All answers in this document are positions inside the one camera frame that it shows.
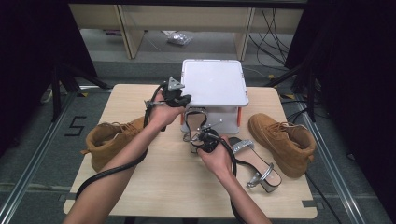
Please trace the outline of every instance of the tan work boot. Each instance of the tan work boot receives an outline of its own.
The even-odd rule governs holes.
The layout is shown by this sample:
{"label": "tan work boot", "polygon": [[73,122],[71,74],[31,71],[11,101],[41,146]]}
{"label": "tan work boot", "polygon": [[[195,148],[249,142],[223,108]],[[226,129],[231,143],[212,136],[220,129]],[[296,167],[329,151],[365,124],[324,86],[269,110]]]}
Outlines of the tan work boot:
{"label": "tan work boot", "polygon": [[255,114],[248,121],[253,138],[273,154],[288,177],[302,176],[314,159],[315,138],[303,125],[276,122],[265,114]]}
{"label": "tan work boot", "polygon": [[102,123],[94,127],[85,139],[87,149],[82,154],[91,152],[92,168],[99,172],[115,155],[143,130],[144,117],[126,124]]}

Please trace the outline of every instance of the wooden table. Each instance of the wooden table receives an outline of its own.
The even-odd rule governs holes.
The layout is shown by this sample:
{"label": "wooden table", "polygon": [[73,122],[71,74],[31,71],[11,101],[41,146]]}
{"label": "wooden table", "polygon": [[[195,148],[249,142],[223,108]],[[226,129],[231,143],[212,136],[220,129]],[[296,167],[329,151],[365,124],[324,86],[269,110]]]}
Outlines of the wooden table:
{"label": "wooden table", "polygon": [[[156,85],[116,85],[99,123],[125,123],[143,116],[146,109],[143,101],[150,99],[156,88]],[[248,87],[247,93],[249,104],[242,109],[240,132],[230,136],[254,140],[248,131],[248,119],[259,112],[286,121],[275,89]],[[191,153],[190,144],[183,142],[179,121],[167,126],[151,143],[146,159],[137,166],[111,216],[233,217],[227,192],[206,170],[199,156]],[[255,150],[267,163],[275,162],[271,153],[258,143]],[[246,166],[237,168],[237,178],[245,186],[254,172]],[[261,185],[254,189],[245,187],[252,199],[269,218],[314,218],[318,211],[315,206],[306,206],[315,204],[305,176],[292,179],[277,165],[275,169],[282,177],[280,186],[272,193],[267,193]],[[87,154],[70,193],[76,193],[94,174],[91,154]],[[73,202],[66,200],[66,213]]]}

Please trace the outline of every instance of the left hand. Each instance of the left hand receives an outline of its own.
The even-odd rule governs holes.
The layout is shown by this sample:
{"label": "left hand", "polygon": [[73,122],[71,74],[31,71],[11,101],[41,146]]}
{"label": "left hand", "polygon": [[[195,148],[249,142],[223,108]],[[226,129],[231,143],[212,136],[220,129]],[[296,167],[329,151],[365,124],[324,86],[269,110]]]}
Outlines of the left hand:
{"label": "left hand", "polygon": [[[154,101],[163,101],[163,90],[158,91]],[[185,110],[186,108],[183,106],[170,107],[167,104],[155,105],[151,110],[149,122],[156,122],[165,127],[166,125],[171,124],[179,114],[184,113]]]}

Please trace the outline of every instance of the tripod leg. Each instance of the tripod leg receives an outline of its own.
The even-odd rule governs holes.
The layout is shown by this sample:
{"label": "tripod leg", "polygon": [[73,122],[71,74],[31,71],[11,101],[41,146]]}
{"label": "tripod leg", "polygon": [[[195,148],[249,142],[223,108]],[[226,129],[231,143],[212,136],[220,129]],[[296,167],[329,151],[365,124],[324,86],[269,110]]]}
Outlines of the tripod leg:
{"label": "tripod leg", "polygon": [[300,65],[297,65],[295,68],[289,70],[287,73],[283,74],[280,77],[275,78],[275,80],[270,81],[269,83],[265,84],[264,87],[274,87],[275,85],[283,82],[284,80],[296,75],[301,69]]}
{"label": "tripod leg", "polygon": [[77,69],[75,67],[72,67],[72,66],[69,66],[69,65],[66,65],[66,64],[63,64],[63,66],[65,68],[67,68],[68,70],[70,70],[70,72],[72,72],[73,74],[77,75],[78,77],[83,77],[84,79],[90,81],[91,83],[95,84],[96,86],[98,86],[98,87],[100,87],[102,89],[108,90],[108,89],[112,89],[113,88],[112,86],[107,85],[105,82],[99,80],[98,78],[89,76],[86,73],[82,72],[81,70],[79,70],[79,69]]}
{"label": "tripod leg", "polygon": [[309,73],[309,82],[308,82],[308,103],[306,107],[308,108],[308,116],[311,118],[312,122],[316,122],[315,114],[314,114],[314,103],[315,103],[315,74],[314,72]]}
{"label": "tripod leg", "polygon": [[52,122],[55,121],[61,113],[61,90],[59,88],[59,78],[57,73],[58,67],[55,66],[51,80],[53,102]]}

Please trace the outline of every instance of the wire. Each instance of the wire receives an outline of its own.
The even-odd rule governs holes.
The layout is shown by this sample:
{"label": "wire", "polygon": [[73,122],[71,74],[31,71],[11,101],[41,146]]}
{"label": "wire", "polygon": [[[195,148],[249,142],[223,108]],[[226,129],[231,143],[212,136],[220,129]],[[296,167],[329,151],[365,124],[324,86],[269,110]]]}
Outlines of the wire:
{"label": "wire", "polygon": [[[273,39],[275,40],[277,47],[274,47],[274,46],[268,44],[268,43],[265,42],[265,41],[264,41],[264,42],[265,42],[269,47],[274,48],[274,49],[278,49],[280,55],[281,55],[282,58],[283,58],[283,60],[286,61],[286,57],[285,57],[285,55],[284,55],[283,53],[284,53],[284,52],[285,52],[285,53],[288,53],[288,52],[285,51],[285,50],[283,50],[283,49],[280,47],[279,44],[281,44],[281,45],[282,45],[283,47],[285,47],[286,49],[289,49],[289,47],[287,47],[285,44],[283,44],[283,42],[282,42],[282,41],[279,39],[279,37],[277,36],[276,20],[275,20],[275,17],[276,17],[276,9],[273,8],[273,18],[272,18],[272,20],[271,20],[271,23],[268,22],[268,20],[267,20],[267,18],[266,18],[266,16],[265,16],[265,13],[264,13],[264,10],[263,10],[263,9],[262,9],[262,15],[263,15],[263,17],[264,17],[264,19],[265,19],[265,23],[267,24],[267,27],[268,27],[268,30],[267,30],[267,33],[265,34],[265,37],[267,37],[267,36],[268,36],[268,33],[270,33],[271,36],[273,37]],[[274,32],[275,32],[275,34],[272,32],[272,29],[271,29],[273,25],[274,25]]]}
{"label": "wire", "polygon": [[308,174],[308,172],[305,172],[305,175],[309,179],[309,181],[312,183],[314,188],[318,191],[318,193],[320,194],[320,197],[322,197],[323,201],[327,204],[327,206],[329,206],[329,209],[330,209],[330,211],[332,211],[332,214],[334,215],[335,219],[337,219],[337,222],[341,224],[342,222],[341,222],[340,218],[337,216],[335,211],[332,209],[332,206],[330,205],[329,201],[327,201],[326,197],[321,192],[321,190],[318,188],[318,186],[315,184],[315,182],[312,180],[311,176]]}
{"label": "wire", "polygon": [[251,35],[248,36],[250,38],[250,40],[253,42],[254,45],[256,45],[257,47],[257,55],[259,54],[259,51],[261,50],[262,52],[266,53],[268,56],[270,56],[271,58],[273,58],[274,60],[276,60],[277,62],[281,63],[282,65],[285,65],[285,63],[278,59],[274,54],[270,53],[268,50],[262,48],[261,44],[257,44],[256,41],[253,40],[253,38],[251,37]]}
{"label": "wire", "polygon": [[[305,111],[307,111],[308,108],[305,108],[299,112],[296,112],[292,115],[290,115],[287,120],[290,120],[291,117],[295,117],[292,123],[295,123],[295,120],[297,120],[297,118],[302,115]],[[310,177],[310,175],[308,174],[308,172],[305,172],[306,177],[309,179],[309,181],[312,183],[312,185],[314,186],[314,188],[318,191],[318,193],[320,194],[321,198],[323,199],[323,201],[329,206],[329,209],[332,211],[332,214],[334,215],[334,217],[337,219],[338,223],[341,223],[340,218],[335,214],[334,210],[332,209],[330,203],[328,202],[328,200],[326,199],[326,197],[324,196],[324,194],[321,192],[321,190],[318,188],[318,186],[315,184],[315,182],[312,180],[312,178]]]}
{"label": "wire", "polygon": [[[160,86],[155,90],[154,94],[153,94],[152,97],[151,97],[151,102],[154,102],[155,96],[157,95],[158,91],[159,91],[160,88],[162,88],[162,87],[163,87],[163,84],[160,85]],[[148,122],[149,122],[149,114],[151,113],[151,108],[152,108],[152,107],[148,107],[148,109],[146,110],[145,120],[144,120],[143,127],[146,127],[146,126],[148,125]],[[113,174],[115,174],[115,173],[118,173],[118,172],[127,170],[127,169],[129,169],[129,168],[131,168],[131,167],[134,167],[134,166],[136,166],[137,164],[139,164],[142,160],[144,160],[144,159],[146,158],[146,156],[147,156],[147,154],[148,154],[148,151],[149,151],[149,149],[147,148],[147,149],[143,152],[143,154],[142,154],[139,158],[137,158],[135,161],[131,161],[131,162],[128,162],[128,163],[126,163],[126,164],[124,164],[124,165],[121,165],[121,166],[118,166],[118,167],[115,167],[115,168],[112,168],[112,169],[109,169],[109,170],[105,170],[105,171],[103,171],[103,172],[100,172],[100,173],[98,173],[98,174],[96,174],[96,175],[93,175],[93,176],[91,176],[90,178],[88,178],[88,179],[87,179],[86,181],[84,181],[84,183],[82,183],[81,186],[78,188],[78,191],[77,191],[77,193],[76,193],[76,198],[75,198],[75,200],[78,199],[78,197],[79,197],[79,195],[82,193],[82,191],[83,191],[85,188],[87,188],[91,183],[93,183],[93,182],[95,182],[95,181],[97,181],[97,180],[99,180],[99,179],[102,179],[102,178],[104,178],[104,177],[106,177],[106,176],[108,176],[108,175],[113,175]]]}
{"label": "wire", "polygon": [[290,104],[290,103],[306,103],[306,101],[286,101],[286,102],[281,102],[282,105]]}
{"label": "wire", "polygon": [[255,72],[255,73],[258,73],[260,76],[266,77],[266,78],[270,79],[269,77],[267,77],[266,75],[260,73],[259,71],[255,70],[255,69],[246,68],[246,67],[242,67],[242,68],[243,68],[243,69],[246,69],[246,70],[249,70],[249,71],[252,71],[252,72]]}
{"label": "wire", "polygon": [[[207,138],[216,140],[227,149],[228,155],[230,156],[231,163],[232,163],[233,175],[236,176],[236,173],[237,173],[236,158],[235,158],[235,155],[233,154],[233,149],[230,147],[230,145],[228,145],[224,139],[222,139],[219,136],[214,135],[213,133],[202,133],[202,134],[200,134],[200,138],[201,138],[201,140],[204,140]],[[233,215],[235,216],[236,220],[238,220],[239,223],[246,223],[245,220],[241,217],[241,215],[239,215],[238,211],[236,210],[235,205],[233,204],[233,201],[230,200],[230,202],[231,202],[231,208],[233,210]]]}

